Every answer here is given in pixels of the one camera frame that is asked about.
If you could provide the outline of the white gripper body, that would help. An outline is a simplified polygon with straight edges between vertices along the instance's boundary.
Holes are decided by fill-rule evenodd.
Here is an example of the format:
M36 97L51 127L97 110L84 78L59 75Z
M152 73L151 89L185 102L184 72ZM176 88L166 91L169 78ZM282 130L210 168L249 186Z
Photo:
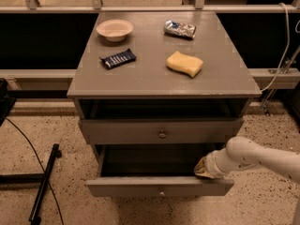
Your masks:
M225 149L215 150L205 157L205 168L210 178L223 178L230 170L230 158Z

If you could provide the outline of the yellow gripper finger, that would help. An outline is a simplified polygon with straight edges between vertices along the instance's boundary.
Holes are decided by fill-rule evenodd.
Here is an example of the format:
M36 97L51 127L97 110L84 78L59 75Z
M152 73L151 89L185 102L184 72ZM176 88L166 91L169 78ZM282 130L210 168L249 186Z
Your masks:
M214 169L212 168L209 159L207 157L202 157L199 162L194 167L194 173L196 176L206 177L214 179Z

